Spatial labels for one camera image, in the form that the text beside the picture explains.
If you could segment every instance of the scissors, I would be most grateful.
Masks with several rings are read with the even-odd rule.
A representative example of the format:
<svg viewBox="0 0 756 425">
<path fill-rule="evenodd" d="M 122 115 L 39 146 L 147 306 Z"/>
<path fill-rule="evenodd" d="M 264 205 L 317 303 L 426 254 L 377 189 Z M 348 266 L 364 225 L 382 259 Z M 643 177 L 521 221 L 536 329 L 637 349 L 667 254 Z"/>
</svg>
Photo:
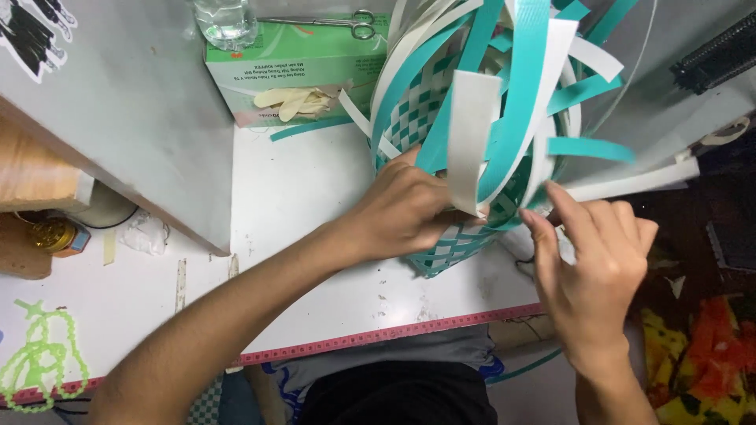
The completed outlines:
<svg viewBox="0 0 756 425">
<path fill-rule="evenodd" d="M 360 15 L 367 17 L 367 22 L 359 20 Z M 366 9 L 358 9 L 352 14 L 351 19 L 330 19 L 323 17 L 303 17 L 303 16 L 284 16 L 284 17 L 262 17 L 260 22 L 288 23 L 294 25 L 319 25 L 319 26 L 348 26 L 352 28 L 352 37 L 357 40 L 369 40 L 376 35 L 376 29 L 373 24 L 376 21 L 373 12 Z M 357 34 L 358 29 L 366 29 L 363 34 Z"/>
</svg>

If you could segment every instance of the measuring tape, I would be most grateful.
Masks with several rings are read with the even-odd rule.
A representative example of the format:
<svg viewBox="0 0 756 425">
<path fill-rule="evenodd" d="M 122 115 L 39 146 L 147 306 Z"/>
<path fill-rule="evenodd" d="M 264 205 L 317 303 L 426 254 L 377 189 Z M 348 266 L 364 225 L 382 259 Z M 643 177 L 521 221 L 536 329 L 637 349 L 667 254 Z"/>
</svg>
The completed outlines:
<svg viewBox="0 0 756 425">
<path fill-rule="evenodd" d="M 406 324 L 396 327 L 387 327 L 386 329 L 372 330 L 370 332 L 356 333 L 345 337 L 333 338 L 331 340 L 317 341 L 315 343 L 306 343 L 298 346 L 283 347 L 260 352 L 251 352 L 240 355 L 231 367 L 255 365 L 265 363 L 266 361 L 284 360 L 287 358 L 297 358 L 305 355 L 313 355 L 321 352 L 329 352 L 335 349 L 347 347 L 363 346 L 378 341 L 395 340 L 401 337 L 412 337 L 423 333 L 437 332 L 439 330 L 454 329 L 456 327 L 472 326 L 474 324 L 484 324 L 492 321 L 507 320 L 511 318 L 520 318 L 524 316 L 537 315 L 543 312 L 540 303 L 528 304 L 526 306 L 510 307 L 508 309 L 494 310 L 491 312 L 473 313 L 471 315 L 455 316 L 453 318 L 442 318 L 421 323 Z M 89 378 L 87 390 L 97 388 L 105 380 L 105 377 Z M 63 385 L 66 392 L 75 392 L 82 385 L 82 381 L 69 382 Z M 42 400 L 42 393 L 37 388 L 22 389 L 13 397 L 17 404 L 38 402 Z"/>
</svg>

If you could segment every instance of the gold jar lid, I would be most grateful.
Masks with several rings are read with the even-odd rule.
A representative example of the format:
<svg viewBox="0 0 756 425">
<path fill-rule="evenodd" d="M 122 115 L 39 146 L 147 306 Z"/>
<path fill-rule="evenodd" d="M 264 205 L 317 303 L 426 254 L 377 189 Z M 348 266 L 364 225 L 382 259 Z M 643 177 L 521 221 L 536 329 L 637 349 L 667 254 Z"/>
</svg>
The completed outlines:
<svg viewBox="0 0 756 425">
<path fill-rule="evenodd" d="M 58 217 L 35 224 L 29 232 L 32 242 L 48 253 L 68 247 L 76 236 L 76 228 L 71 222 Z"/>
</svg>

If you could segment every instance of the white table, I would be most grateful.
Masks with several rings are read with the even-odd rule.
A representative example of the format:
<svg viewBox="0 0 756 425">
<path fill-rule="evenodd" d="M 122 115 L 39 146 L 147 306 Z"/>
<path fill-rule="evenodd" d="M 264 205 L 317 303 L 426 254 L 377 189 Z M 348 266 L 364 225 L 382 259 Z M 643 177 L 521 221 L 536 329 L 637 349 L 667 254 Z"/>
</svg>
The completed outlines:
<svg viewBox="0 0 756 425">
<path fill-rule="evenodd" d="M 231 250 L 241 271 L 345 212 L 373 178 L 365 138 L 356 126 L 271 142 L 269 135 L 279 129 L 236 131 Z M 175 230 L 163 256 L 116 244 L 115 262 L 103 266 L 106 232 L 93 231 L 83 254 L 55 259 L 45 280 L 0 276 L 0 330 L 5 334 L 0 365 L 24 345 L 30 324 L 15 299 L 31 304 L 41 299 L 48 311 L 66 307 L 76 321 L 90 376 L 101 378 L 175 313 L 179 262 L 186 259 L 186 303 L 233 275 L 233 257 L 210 255 Z M 513 257 L 498 245 L 433 279 L 417 277 L 398 259 L 367 263 L 337 274 L 295 302 L 236 364 L 529 315 L 540 311 L 537 303 L 531 280 L 517 272 Z M 62 328 L 53 328 L 51 339 L 64 340 Z M 66 388 L 81 378 L 76 368 L 67 368 L 64 382 L 71 384 Z M 39 395 L 33 389 L 17 395 L 22 402 L 34 399 Z"/>
</svg>

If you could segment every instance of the white cord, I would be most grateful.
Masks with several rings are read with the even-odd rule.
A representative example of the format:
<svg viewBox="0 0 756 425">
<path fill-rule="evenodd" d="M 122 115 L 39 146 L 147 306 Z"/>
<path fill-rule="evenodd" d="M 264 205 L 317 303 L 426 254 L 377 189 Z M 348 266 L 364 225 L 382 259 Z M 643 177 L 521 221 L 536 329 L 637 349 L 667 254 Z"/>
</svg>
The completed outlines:
<svg viewBox="0 0 756 425">
<path fill-rule="evenodd" d="M 625 83 L 622 90 L 619 92 L 619 95 L 617 95 L 617 98 L 615 98 L 614 102 L 612 102 L 612 106 L 609 107 L 609 109 L 606 110 L 604 115 L 599 119 L 598 124 L 596 124 L 592 129 L 586 130 L 584 133 L 585 137 L 591 137 L 593 134 L 598 131 L 599 127 L 603 125 L 603 123 L 609 118 L 609 116 L 612 115 L 612 112 L 614 112 L 614 109 L 617 107 L 619 102 L 624 97 L 624 94 L 627 93 L 627 90 L 630 88 L 630 84 L 633 82 L 633 78 L 635 77 L 635 72 L 638 71 L 638 68 L 640 67 L 640 61 L 643 59 L 643 52 L 646 51 L 646 45 L 649 43 L 649 38 L 651 36 L 651 28 L 654 25 L 654 18 L 656 17 L 656 6 L 658 0 L 653 0 L 654 4 L 651 9 L 651 17 L 649 18 L 649 28 L 646 31 L 646 39 L 643 40 L 643 47 L 640 48 L 640 54 L 638 55 L 638 61 L 635 63 L 635 68 L 633 68 L 633 72 L 630 73 L 630 76 L 627 78 L 627 83 Z"/>
</svg>

